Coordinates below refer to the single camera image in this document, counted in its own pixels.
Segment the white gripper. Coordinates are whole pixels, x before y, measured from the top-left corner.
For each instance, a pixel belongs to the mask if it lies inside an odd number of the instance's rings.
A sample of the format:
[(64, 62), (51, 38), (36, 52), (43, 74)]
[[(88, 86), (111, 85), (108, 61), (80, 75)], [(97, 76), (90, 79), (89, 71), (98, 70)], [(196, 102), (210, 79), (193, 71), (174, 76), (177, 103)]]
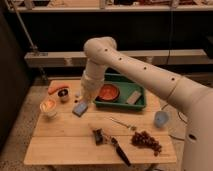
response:
[(83, 100), (91, 103), (97, 96), (102, 87), (103, 82), (98, 80), (81, 80), (81, 94)]

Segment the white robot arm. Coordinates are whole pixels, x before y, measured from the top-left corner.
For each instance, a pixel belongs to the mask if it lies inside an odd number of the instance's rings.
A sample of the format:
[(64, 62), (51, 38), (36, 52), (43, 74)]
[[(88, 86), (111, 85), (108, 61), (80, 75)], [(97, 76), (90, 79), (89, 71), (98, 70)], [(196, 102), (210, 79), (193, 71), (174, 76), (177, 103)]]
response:
[(84, 53), (87, 63), (81, 86), (85, 101), (97, 97), (107, 68), (118, 71), (187, 116), (181, 171), (213, 171), (213, 88), (131, 58), (117, 50), (111, 37), (87, 40)]

